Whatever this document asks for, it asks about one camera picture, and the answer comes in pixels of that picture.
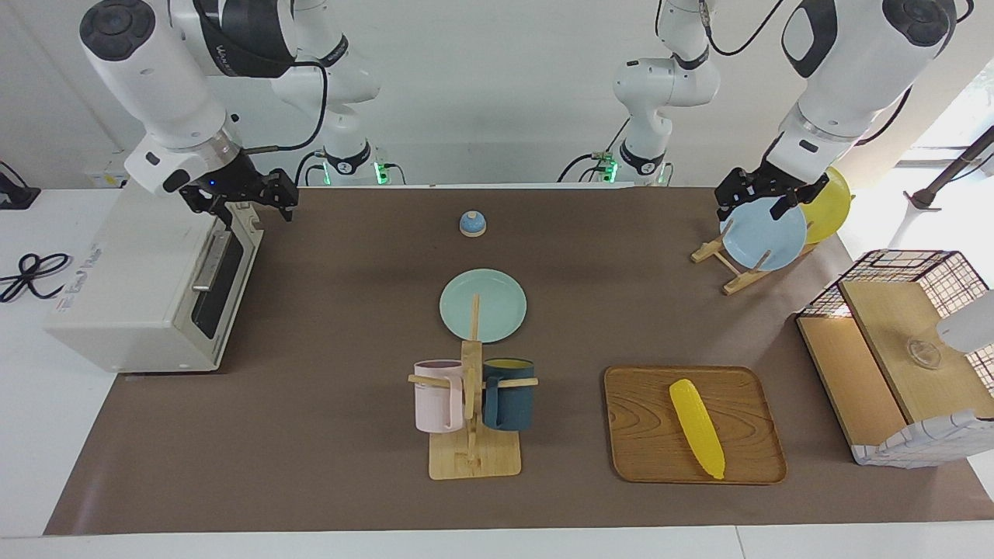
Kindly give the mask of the light blue plate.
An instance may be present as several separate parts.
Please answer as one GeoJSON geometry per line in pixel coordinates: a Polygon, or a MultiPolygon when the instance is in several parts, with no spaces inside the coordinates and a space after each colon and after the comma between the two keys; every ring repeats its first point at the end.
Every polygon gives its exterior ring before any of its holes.
{"type": "Polygon", "coordinates": [[[800,207],[775,220],[770,210],[777,198],[742,204],[720,223],[725,251],[746,268],[778,270],[795,261],[805,247],[807,222],[800,207]]]}

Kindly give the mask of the wooden plate rack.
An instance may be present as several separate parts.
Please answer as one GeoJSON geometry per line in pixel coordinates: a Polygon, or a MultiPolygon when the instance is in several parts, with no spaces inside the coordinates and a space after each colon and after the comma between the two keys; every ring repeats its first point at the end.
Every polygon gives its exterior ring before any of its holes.
{"type": "Polygon", "coordinates": [[[722,266],[730,270],[732,278],[728,280],[721,291],[725,296],[748,289],[773,275],[777,270],[785,269],[796,259],[805,257],[815,245],[787,244],[785,248],[765,248],[764,250],[743,250],[732,244],[725,236],[718,236],[700,245],[690,255],[693,264],[716,259],[722,266]]]}

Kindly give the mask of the white rounded device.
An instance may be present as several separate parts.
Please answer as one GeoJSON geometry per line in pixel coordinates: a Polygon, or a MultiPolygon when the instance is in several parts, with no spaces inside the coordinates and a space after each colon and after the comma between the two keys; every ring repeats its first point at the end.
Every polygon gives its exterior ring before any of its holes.
{"type": "Polygon", "coordinates": [[[963,354],[994,344],[994,290],[942,318],[935,332],[944,345],[963,354]]]}

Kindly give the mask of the mint green plate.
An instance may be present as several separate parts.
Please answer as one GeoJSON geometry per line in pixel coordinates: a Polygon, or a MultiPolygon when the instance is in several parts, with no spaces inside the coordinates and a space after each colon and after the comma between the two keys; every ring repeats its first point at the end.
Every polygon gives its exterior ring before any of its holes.
{"type": "Polygon", "coordinates": [[[479,341],[493,343],[507,339],[524,323],[527,297],[514,277],[497,269],[466,270],[450,280],[438,301],[443,324],[459,339],[470,339],[475,296],[480,298],[479,341]]]}

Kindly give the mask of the dark tripod stand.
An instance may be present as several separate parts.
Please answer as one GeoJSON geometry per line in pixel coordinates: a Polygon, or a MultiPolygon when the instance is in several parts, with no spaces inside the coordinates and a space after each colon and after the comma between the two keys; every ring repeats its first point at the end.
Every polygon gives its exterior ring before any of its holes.
{"type": "Polygon", "coordinates": [[[949,163],[930,184],[915,191],[915,193],[905,193],[910,209],[926,212],[938,211],[938,208],[933,208],[933,202],[942,188],[951,182],[969,176],[985,164],[990,163],[991,160],[994,160],[994,124],[991,124],[958,158],[949,163]]]}

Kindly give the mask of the pink mug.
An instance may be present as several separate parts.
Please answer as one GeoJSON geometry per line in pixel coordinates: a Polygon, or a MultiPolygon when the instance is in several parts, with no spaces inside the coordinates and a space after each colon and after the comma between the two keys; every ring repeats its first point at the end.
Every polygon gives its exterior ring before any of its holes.
{"type": "Polygon", "coordinates": [[[463,416],[463,366],[457,359],[423,360],[413,373],[443,381],[443,386],[413,385],[415,427],[429,434],[448,434],[465,427],[463,416]]]}

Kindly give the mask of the black clamp mount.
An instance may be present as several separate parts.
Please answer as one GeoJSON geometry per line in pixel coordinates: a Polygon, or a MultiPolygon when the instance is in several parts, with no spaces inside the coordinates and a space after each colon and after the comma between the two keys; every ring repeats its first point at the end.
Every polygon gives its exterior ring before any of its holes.
{"type": "Polygon", "coordinates": [[[29,185],[17,170],[0,159],[0,210],[27,210],[39,195],[39,188],[29,185]]]}

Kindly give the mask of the yellow corn cob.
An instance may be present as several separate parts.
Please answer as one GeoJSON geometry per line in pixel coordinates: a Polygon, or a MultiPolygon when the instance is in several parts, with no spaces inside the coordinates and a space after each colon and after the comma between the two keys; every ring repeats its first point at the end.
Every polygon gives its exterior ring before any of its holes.
{"type": "Polygon", "coordinates": [[[698,389],[691,380],[684,378],[669,387],[669,396],[686,442],[699,466],[714,480],[723,481],[723,445],[698,389]]]}

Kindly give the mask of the wooden mug rack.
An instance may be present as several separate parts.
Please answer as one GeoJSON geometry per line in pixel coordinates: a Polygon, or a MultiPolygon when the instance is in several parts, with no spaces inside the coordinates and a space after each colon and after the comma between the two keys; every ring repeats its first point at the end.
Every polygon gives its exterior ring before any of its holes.
{"type": "Polygon", "coordinates": [[[483,348],[478,339],[480,304],[481,296],[476,293],[470,314],[470,338],[461,343],[463,428],[447,434],[432,434],[429,438],[427,470],[434,481],[511,477],[522,470],[519,436],[483,424],[483,348]]]}

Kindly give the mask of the dark blue mug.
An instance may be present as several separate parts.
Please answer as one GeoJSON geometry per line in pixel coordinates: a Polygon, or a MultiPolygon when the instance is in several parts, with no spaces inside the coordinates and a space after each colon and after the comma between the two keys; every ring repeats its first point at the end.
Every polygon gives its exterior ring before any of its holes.
{"type": "Polygon", "coordinates": [[[527,359],[486,359],[483,363],[483,375],[484,425],[505,432],[531,429],[535,402],[533,387],[500,387],[499,382],[535,378],[535,364],[527,359]]]}

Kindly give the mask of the yellow plate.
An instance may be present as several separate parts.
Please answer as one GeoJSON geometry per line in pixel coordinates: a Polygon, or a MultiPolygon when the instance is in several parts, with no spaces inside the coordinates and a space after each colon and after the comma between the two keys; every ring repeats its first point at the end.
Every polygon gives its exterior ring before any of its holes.
{"type": "Polygon", "coordinates": [[[849,184],[835,167],[826,171],[828,183],[809,204],[800,205],[807,223],[806,245],[816,245],[835,234],[847,220],[853,200],[849,184]]]}

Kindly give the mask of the wooden serving tray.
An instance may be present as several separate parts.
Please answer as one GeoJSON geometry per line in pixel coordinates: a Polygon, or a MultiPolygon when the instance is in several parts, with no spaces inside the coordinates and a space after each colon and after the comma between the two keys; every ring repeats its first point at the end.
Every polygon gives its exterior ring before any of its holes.
{"type": "Polygon", "coordinates": [[[757,375],[742,366],[611,366],[603,376],[614,470],[639,484],[770,485],[787,474],[780,435],[757,375]],[[693,455],[671,397],[686,380],[700,395],[725,469],[693,455]]]}

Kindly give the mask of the brown table mat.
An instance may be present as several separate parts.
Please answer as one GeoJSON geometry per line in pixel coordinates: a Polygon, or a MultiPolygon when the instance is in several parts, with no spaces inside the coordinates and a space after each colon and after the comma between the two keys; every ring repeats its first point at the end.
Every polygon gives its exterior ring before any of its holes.
{"type": "Polygon", "coordinates": [[[46,534],[495,529],[994,518],[967,461],[860,467],[791,315],[850,266],[840,241],[738,296],[689,255],[717,232],[706,188],[308,189],[264,238],[217,374],[117,378],[46,534]],[[459,219],[482,212],[468,238],[459,219]],[[438,297],[469,269],[527,294],[484,351],[537,366],[515,477],[432,481],[407,376],[452,358],[438,297]],[[629,484],[601,376],[743,366],[786,456],[771,486],[629,484]]]}

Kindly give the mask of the cream toaster oven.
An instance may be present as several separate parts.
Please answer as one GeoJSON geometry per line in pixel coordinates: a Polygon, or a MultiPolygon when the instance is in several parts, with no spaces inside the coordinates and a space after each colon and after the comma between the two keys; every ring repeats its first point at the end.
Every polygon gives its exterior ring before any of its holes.
{"type": "Polygon", "coordinates": [[[43,329],[113,374],[209,373],[191,339],[188,294],[215,216],[179,195],[125,187],[43,321],[43,329]]]}

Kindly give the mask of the glass oven door with handle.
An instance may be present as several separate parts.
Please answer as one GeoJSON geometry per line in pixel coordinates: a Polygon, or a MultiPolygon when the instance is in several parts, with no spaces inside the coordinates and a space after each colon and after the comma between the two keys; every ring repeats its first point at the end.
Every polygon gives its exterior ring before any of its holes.
{"type": "Polygon", "coordinates": [[[231,211],[230,225],[214,219],[189,283],[191,339],[205,359],[205,364],[191,367],[195,371],[215,371],[220,367],[239,301],[262,243],[259,216],[252,203],[238,202],[227,208],[231,211]]]}

